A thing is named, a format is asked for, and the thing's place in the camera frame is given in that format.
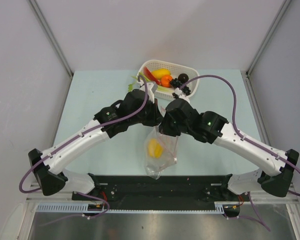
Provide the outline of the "clear zip top bag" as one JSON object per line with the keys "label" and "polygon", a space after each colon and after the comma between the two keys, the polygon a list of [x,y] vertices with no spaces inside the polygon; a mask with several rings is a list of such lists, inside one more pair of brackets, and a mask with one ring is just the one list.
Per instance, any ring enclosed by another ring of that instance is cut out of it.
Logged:
{"label": "clear zip top bag", "polygon": [[164,135],[154,126],[145,138],[144,169],[147,176],[158,180],[163,171],[177,163],[179,137]]}

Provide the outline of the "yellow fake bell pepper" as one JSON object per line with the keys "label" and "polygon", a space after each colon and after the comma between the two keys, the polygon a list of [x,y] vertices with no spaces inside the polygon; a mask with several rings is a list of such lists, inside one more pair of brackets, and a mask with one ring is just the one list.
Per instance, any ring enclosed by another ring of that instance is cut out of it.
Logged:
{"label": "yellow fake bell pepper", "polygon": [[147,153],[152,158],[160,158],[164,152],[164,148],[160,143],[155,139],[151,138],[147,145]]}

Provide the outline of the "orange fake orange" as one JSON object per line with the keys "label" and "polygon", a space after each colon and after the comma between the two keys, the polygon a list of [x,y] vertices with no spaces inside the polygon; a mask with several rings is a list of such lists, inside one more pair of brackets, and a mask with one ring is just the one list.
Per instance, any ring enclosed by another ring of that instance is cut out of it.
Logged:
{"label": "orange fake orange", "polygon": [[173,80],[173,77],[171,75],[164,75],[160,79],[160,83],[162,87],[170,88],[171,87],[171,81]]}

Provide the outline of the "fake black grape bunch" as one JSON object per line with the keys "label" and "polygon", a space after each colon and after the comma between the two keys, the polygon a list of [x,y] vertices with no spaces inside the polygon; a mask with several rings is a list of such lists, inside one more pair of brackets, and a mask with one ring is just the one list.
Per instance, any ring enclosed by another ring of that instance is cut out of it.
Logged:
{"label": "fake black grape bunch", "polygon": [[177,78],[172,79],[170,81],[170,86],[174,89],[180,89],[186,96],[189,96],[191,94],[191,90],[188,86],[182,87],[183,83],[178,80]]}

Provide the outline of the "fake watermelon slice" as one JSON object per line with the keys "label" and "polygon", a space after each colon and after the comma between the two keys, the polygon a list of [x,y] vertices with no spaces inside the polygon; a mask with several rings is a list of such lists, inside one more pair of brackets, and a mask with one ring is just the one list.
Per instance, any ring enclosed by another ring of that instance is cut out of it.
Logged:
{"label": "fake watermelon slice", "polygon": [[143,73],[150,81],[155,82],[158,86],[161,85],[161,82],[151,73],[151,71],[146,66],[143,67]]}

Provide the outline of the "yellow fake lemon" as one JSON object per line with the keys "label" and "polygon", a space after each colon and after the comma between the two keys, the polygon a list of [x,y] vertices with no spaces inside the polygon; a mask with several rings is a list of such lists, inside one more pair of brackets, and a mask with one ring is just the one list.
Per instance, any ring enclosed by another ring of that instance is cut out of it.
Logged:
{"label": "yellow fake lemon", "polygon": [[151,72],[151,74],[158,80],[160,80],[162,77],[166,76],[166,75],[171,75],[171,72],[166,69],[166,68],[160,68],[160,69],[156,69],[154,71]]}

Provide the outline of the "dark purple fake plum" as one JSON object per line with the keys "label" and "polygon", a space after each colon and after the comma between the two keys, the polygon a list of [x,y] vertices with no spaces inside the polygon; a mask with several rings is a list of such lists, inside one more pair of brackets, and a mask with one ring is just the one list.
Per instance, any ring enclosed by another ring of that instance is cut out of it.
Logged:
{"label": "dark purple fake plum", "polygon": [[178,81],[180,81],[182,84],[186,83],[189,80],[189,76],[186,73],[181,73],[178,76]]}

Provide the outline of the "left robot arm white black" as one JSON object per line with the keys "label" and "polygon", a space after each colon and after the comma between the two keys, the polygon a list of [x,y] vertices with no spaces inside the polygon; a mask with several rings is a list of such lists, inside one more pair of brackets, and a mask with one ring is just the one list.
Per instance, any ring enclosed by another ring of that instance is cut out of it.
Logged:
{"label": "left robot arm white black", "polygon": [[163,117],[158,108],[158,101],[151,90],[134,89],[123,100],[102,108],[81,130],[58,145],[28,153],[32,172],[44,196],[51,196],[60,191],[83,193],[88,199],[100,196],[101,188],[91,173],[79,174],[65,168],[73,160],[95,145],[103,143],[130,126],[142,124],[154,127]]}

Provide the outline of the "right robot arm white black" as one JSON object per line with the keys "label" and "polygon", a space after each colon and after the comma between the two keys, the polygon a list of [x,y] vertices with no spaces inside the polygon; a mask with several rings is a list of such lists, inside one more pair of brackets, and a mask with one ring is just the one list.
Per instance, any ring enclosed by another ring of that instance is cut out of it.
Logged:
{"label": "right robot arm white black", "polygon": [[293,150],[279,150],[235,129],[223,116],[206,111],[198,113],[187,101],[177,98],[165,108],[158,129],[166,136],[188,134],[202,143],[214,144],[230,150],[258,167],[244,174],[229,174],[220,188],[221,196],[232,201],[245,192],[263,190],[275,197],[286,197],[294,168],[300,154]]}

